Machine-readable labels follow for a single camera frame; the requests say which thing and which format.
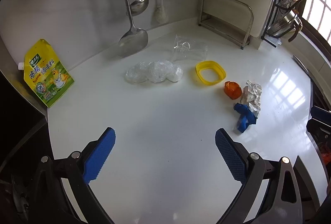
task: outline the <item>clear plastic container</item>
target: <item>clear plastic container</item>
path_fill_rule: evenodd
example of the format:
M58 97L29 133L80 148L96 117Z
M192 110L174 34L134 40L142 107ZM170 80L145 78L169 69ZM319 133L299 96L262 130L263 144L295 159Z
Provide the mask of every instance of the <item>clear plastic container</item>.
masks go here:
M203 42L190 40L176 35L171 62L178 60L204 61L207 58L208 46Z

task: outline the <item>blue ribbon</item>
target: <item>blue ribbon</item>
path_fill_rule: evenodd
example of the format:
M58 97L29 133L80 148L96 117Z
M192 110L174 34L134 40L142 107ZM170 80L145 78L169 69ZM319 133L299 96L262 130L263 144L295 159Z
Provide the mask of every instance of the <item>blue ribbon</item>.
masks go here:
M256 124L256 117L249 110L248 106L236 103L234 105L234 110L236 110L241 116L238 120L238 130L243 133L247 127L251 124Z

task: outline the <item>white crumpled paper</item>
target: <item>white crumpled paper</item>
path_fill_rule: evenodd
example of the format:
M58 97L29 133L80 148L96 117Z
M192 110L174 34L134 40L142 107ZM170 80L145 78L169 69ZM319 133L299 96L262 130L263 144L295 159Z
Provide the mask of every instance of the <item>white crumpled paper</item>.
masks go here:
M262 87L260 84L253 83L250 80L246 82L246 85L243 90L243 95L240 102L243 105L248 106L249 110L253 112L256 118L259 116L261 110L261 93Z
M145 81L161 82L168 79L172 82L179 81L183 76L183 69L169 61L156 61L151 63L140 62L126 72L129 82L142 83Z

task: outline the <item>white countertop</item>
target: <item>white countertop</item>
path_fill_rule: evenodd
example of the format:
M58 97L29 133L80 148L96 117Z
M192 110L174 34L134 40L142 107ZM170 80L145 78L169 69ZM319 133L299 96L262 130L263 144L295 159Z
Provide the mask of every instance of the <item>white countertop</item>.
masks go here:
M195 73L197 61L185 61L177 62L184 69L177 83L125 81L134 64L169 59L176 34L205 42L207 59L225 69L226 79L205 86ZM299 155L322 203L327 180L306 134L311 83L283 47L262 44L259 50L240 50L193 26L151 40L130 57L114 53L109 48L70 72L75 83L49 109L48 120L55 158L81 151L107 127L115 130L115 146L90 187L116 224L216 223L241 186L215 145L219 128L265 160L287 156L293 165ZM243 88L247 79L262 85L261 113L256 125L238 135L236 101L223 87L225 81L235 81ZM255 216L266 185L247 220Z

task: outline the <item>yellow plastic ring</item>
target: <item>yellow plastic ring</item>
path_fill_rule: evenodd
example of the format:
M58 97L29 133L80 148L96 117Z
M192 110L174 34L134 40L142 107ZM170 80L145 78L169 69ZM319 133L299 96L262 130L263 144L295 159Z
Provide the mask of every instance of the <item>yellow plastic ring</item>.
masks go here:
M199 79L201 79L201 81L204 84L209 85L209 86L220 83L226 77L226 72L224 71L224 69L218 63L216 63L214 61L204 61L204 62L198 63L195 66L195 69L197 71L197 75L198 75ZM205 80L201 75L201 71L203 71L205 69L214 70L215 73L218 75L218 80L216 80L216 81Z

